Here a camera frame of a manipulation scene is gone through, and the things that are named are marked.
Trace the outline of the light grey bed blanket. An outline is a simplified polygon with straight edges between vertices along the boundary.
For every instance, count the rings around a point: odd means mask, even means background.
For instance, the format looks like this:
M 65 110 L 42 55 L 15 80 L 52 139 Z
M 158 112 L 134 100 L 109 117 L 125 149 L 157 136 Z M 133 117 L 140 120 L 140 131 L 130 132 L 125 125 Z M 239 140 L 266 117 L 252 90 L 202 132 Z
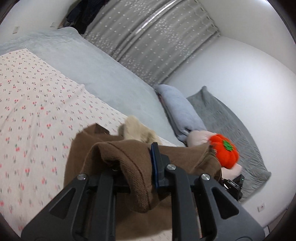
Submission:
M 27 48 L 66 77 L 126 116 L 136 116 L 160 137 L 183 146 L 155 90 L 71 27 L 32 32 L 1 42 L 1 54 Z

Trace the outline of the dark hanging garment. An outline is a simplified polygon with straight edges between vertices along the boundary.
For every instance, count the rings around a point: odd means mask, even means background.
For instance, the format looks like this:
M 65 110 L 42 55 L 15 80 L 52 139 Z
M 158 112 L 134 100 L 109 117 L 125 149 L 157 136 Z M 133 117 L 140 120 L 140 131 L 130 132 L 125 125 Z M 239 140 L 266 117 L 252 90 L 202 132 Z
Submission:
M 67 13 L 58 29 L 72 27 L 75 28 L 80 35 L 83 35 L 101 8 L 103 8 L 108 2 L 108 0 L 79 1 L 79 3 Z

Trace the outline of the wall socket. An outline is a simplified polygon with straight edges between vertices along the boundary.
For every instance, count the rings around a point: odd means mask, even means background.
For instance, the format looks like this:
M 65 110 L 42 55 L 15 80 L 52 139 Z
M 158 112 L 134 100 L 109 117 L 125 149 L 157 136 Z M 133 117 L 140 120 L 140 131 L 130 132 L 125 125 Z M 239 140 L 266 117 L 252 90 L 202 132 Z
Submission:
M 257 207 L 258 212 L 261 212 L 264 209 L 265 209 L 265 203 L 262 203 Z

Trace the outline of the cherry print white sheet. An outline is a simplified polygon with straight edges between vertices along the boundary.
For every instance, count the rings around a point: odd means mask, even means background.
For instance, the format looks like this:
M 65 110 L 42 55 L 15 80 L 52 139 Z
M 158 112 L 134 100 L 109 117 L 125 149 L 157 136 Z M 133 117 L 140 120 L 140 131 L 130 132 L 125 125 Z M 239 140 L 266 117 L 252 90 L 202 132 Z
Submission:
M 1 56 L 1 214 L 20 235 L 63 188 L 71 143 L 97 123 L 116 135 L 126 115 L 28 49 Z

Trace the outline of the pink pillow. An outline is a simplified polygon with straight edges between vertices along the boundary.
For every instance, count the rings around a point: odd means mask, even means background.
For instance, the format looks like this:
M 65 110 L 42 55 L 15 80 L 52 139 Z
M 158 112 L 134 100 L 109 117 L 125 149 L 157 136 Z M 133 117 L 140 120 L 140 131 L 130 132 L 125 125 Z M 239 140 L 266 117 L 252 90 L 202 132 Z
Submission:
M 218 133 L 212 133 L 209 131 L 192 131 L 189 133 L 186 139 L 186 143 L 188 147 L 199 146 L 201 144 L 210 144 L 209 139 L 211 136 L 216 135 Z M 226 169 L 224 167 L 221 168 L 222 178 L 234 180 L 234 178 L 238 177 L 241 174 L 242 167 L 238 164 L 238 162 L 231 169 Z

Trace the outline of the grey quilted pillow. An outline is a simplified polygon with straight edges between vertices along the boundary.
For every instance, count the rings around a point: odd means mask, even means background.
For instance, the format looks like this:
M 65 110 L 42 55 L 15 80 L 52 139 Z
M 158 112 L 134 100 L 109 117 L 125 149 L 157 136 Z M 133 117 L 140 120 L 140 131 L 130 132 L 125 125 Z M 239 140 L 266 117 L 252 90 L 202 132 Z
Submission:
M 187 97 L 187 100 L 208 131 L 227 137 L 238 150 L 238 164 L 242 166 L 244 176 L 240 201 L 246 201 L 271 177 L 271 172 L 267 170 L 252 136 L 240 119 L 208 92 L 206 86 L 203 86 L 196 94 Z

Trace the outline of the orange pumpkin plush cushion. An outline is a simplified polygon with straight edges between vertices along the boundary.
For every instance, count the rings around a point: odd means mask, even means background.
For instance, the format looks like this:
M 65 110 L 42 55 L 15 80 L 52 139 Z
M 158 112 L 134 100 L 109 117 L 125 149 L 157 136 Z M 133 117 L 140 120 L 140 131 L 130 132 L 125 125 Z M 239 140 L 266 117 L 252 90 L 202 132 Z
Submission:
M 231 169 L 239 160 L 239 152 L 235 145 L 221 134 L 210 137 L 209 143 L 215 150 L 217 160 L 221 167 Z

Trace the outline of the blue-grey folded blanket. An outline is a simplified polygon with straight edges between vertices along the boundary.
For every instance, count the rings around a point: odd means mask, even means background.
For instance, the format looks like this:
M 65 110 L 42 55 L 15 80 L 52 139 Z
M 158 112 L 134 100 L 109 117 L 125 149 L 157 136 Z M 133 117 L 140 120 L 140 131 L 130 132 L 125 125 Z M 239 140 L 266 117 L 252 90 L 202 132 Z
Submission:
M 191 131 L 206 130 L 202 119 L 191 103 L 177 88 L 161 84 L 155 87 L 155 91 L 179 141 L 185 143 Z

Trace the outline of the grey dotted curtain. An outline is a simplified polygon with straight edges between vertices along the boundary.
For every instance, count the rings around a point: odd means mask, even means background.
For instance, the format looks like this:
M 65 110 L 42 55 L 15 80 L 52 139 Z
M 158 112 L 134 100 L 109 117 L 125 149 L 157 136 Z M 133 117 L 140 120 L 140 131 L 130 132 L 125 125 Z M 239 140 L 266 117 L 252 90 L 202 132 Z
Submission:
M 156 86 L 219 35 L 199 1 L 109 1 L 84 38 Z

